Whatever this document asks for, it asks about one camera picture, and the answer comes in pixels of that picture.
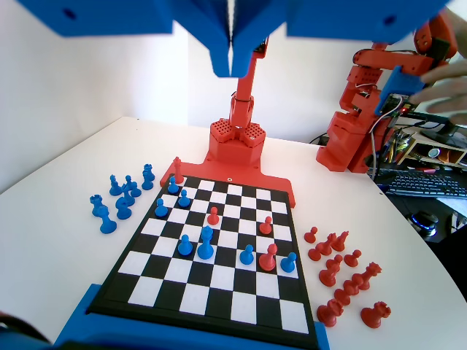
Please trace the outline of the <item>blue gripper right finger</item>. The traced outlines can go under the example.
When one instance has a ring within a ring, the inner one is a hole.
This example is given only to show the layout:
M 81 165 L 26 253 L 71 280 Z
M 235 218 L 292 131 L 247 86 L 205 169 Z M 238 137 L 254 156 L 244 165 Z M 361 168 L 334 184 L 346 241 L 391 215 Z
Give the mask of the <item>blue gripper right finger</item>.
M 446 1 L 236 1 L 232 76 L 244 77 L 252 51 L 283 23 L 288 36 L 392 44 L 434 18 Z

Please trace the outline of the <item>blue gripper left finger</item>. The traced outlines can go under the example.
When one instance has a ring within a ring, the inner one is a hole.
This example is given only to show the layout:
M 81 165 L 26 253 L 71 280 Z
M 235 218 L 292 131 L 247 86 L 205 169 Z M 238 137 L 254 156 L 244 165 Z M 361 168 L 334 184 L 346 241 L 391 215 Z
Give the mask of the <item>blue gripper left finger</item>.
M 23 0 L 20 4 L 64 37 L 170 34 L 176 21 L 208 49 L 218 77 L 231 75 L 227 1 Z

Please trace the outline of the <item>person hand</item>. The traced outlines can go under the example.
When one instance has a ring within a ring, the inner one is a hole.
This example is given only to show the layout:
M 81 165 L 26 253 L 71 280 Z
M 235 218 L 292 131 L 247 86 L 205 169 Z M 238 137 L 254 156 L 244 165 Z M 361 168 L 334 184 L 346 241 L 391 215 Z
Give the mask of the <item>person hand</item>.
M 428 87 L 412 95 L 412 104 L 436 100 L 426 107 L 431 114 L 453 112 L 449 121 L 466 126 L 466 59 L 440 66 L 421 76 Z

